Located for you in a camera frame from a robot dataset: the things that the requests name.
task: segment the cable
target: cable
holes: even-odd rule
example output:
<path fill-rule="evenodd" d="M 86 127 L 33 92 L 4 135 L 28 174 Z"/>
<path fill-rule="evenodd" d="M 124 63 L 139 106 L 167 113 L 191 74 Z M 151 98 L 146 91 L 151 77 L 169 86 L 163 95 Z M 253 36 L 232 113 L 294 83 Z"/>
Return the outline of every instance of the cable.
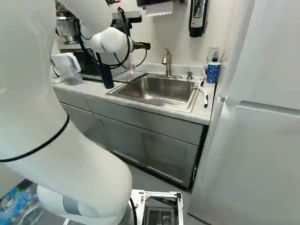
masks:
<path fill-rule="evenodd" d="M 132 208 L 132 213 L 133 213 L 134 224 L 137 225 L 137 217 L 136 217 L 135 204 L 132 201 L 132 198 L 130 198 L 130 203 L 131 203 L 131 208 Z"/>
<path fill-rule="evenodd" d="M 57 76 L 57 77 L 60 77 L 60 75 L 58 75 L 56 72 L 55 72 L 55 63 L 53 64 L 53 71 L 54 71 L 54 73 L 55 73 L 55 75 Z"/>
<path fill-rule="evenodd" d="M 62 132 L 64 132 L 64 130 L 67 128 L 67 125 L 69 124 L 69 121 L 70 121 L 70 116 L 69 114 L 67 114 L 67 120 L 65 122 L 65 124 L 62 126 L 62 128 L 53 136 L 51 137 L 48 141 L 46 141 L 45 143 L 41 144 L 40 146 L 38 146 L 37 148 L 29 151 L 29 152 L 26 152 L 25 154 L 23 155 L 19 155 L 17 157 L 13 157 L 13 158 L 7 158 L 7 159 L 0 159 L 0 163 L 8 163 L 8 162 L 13 162 L 13 161 L 17 161 L 21 158 L 25 158 L 25 157 L 28 157 L 28 156 L 31 156 L 32 154 L 40 151 L 41 149 L 43 149 L 44 147 L 46 147 L 47 145 L 51 144 L 56 138 L 58 138 Z"/>
<path fill-rule="evenodd" d="M 82 48 L 83 52 L 91 59 L 93 60 L 94 63 L 96 63 L 97 65 L 100 64 L 100 65 L 105 65 L 105 66 L 109 66 L 110 69 L 116 69 L 116 68 L 119 68 L 120 66 L 123 65 L 123 63 L 128 59 L 129 57 L 129 54 L 130 54 L 130 40 L 129 40 L 129 36 L 128 36 L 128 31 L 127 31 L 127 28 L 125 26 L 125 22 L 124 22 L 124 19 L 123 19 L 123 16 L 122 14 L 124 13 L 124 10 L 120 7 L 118 7 L 118 14 L 119 14 L 119 17 L 120 17 L 120 20 L 121 20 L 121 23 L 122 23 L 122 26 L 124 28 L 124 32 L 126 34 L 126 38 L 127 38 L 127 53 L 126 53 L 126 56 L 124 58 L 124 60 L 122 62 L 119 62 L 118 64 L 101 64 L 101 62 L 99 62 L 95 57 L 93 57 L 88 51 L 87 49 L 85 48 L 84 44 L 83 44 L 83 40 L 81 37 L 82 34 L 81 34 L 81 30 L 80 30 L 80 23 L 78 22 L 77 23 L 77 30 L 78 30 L 78 40 L 79 40 L 79 44 L 80 44 L 80 47 Z"/>
<path fill-rule="evenodd" d="M 117 60 L 119 63 L 121 63 L 120 60 L 118 59 L 116 53 L 113 53 L 113 55 L 115 56 L 116 60 Z"/>
<path fill-rule="evenodd" d="M 118 59 L 116 53 L 114 53 L 114 56 L 115 56 L 115 58 L 117 59 L 117 61 L 120 62 L 120 60 Z M 139 64 L 137 64 L 135 67 L 138 67 L 139 65 L 141 65 L 141 64 L 145 61 L 146 57 L 147 57 L 147 49 L 145 49 L 145 57 L 144 57 L 143 60 L 142 60 Z"/>
<path fill-rule="evenodd" d="M 93 36 L 90 37 L 90 38 L 86 38 L 86 37 L 83 36 L 83 34 L 81 34 L 81 37 L 83 37 L 83 39 L 85 39 L 85 40 L 91 40 L 93 38 Z"/>
<path fill-rule="evenodd" d="M 141 64 L 145 61 L 146 57 L 147 57 L 147 49 L 145 49 L 145 57 L 144 57 L 143 60 L 142 60 L 139 64 L 137 64 L 135 67 L 138 67 L 139 65 L 141 65 Z"/>

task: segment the sink basin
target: sink basin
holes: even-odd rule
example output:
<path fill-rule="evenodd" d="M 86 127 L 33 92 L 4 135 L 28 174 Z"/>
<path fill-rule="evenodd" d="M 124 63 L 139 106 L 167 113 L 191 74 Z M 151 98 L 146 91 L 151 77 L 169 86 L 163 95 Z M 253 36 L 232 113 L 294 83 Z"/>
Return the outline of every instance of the sink basin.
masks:
<path fill-rule="evenodd" d="M 194 85 L 186 79 L 148 74 L 108 94 L 151 105 L 188 109 L 197 93 Z"/>

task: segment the floor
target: floor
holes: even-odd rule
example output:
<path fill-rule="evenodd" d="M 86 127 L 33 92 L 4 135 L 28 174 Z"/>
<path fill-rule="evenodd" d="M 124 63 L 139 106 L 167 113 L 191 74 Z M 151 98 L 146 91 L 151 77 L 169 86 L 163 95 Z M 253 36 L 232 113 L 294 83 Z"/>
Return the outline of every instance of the floor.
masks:
<path fill-rule="evenodd" d="M 147 174 L 132 165 L 128 165 L 133 175 L 133 188 L 146 191 L 181 191 L 183 195 L 183 220 L 184 225 L 205 225 L 201 221 L 188 215 L 188 206 L 191 198 L 191 194 L 180 190 L 173 185 L 164 182 L 163 180 L 156 178 L 150 174 Z M 48 212 L 38 225 L 63 225 L 64 218 L 58 217 Z M 72 222 L 71 225 L 79 225 L 79 223 Z"/>

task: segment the refrigerator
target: refrigerator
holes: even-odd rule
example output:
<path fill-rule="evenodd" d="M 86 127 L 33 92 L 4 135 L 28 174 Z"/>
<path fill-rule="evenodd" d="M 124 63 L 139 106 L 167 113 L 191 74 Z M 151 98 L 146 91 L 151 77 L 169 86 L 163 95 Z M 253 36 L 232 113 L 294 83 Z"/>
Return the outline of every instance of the refrigerator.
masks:
<path fill-rule="evenodd" d="M 236 0 L 188 212 L 300 224 L 300 1 Z"/>

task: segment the white countertop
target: white countertop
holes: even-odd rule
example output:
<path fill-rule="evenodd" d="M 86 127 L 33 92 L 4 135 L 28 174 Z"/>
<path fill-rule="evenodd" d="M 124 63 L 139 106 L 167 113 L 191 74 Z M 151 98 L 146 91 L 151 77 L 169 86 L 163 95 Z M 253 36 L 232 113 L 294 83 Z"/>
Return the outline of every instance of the white countertop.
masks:
<path fill-rule="evenodd" d="M 123 83 L 114 82 L 114 88 L 119 87 Z M 187 120 L 195 123 L 208 125 L 210 123 L 210 116 L 212 110 L 213 94 L 215 84 L 204 83 L 203 87 L 209 96 L 208 107 L 204 108 L 204 96 L 202 92 L 199 92 L 195 101 L 192 112 L 184 112 L 170 108 L 164 108 L 162 106 L 150 105 L 146 103 L 140 103 L 129 99 L 124 99 L 116 96 L 106 95 L 113 89 L 106 89 L 103 83 L 93 81 L 83 81 L 82 84 L 76 86 L 69 86 L 67 84 L 59 83 L 53 84 L 55 89 L 64 90 L 68 92 L 74 92 L 79 95 L 83 95 L 89 98 L 98 99 L 122 106 L 128 106 L 135 109 L 148 111 L 151 113 L 157 113 L 169 117 L 174 117 L 182 120 Z"/>

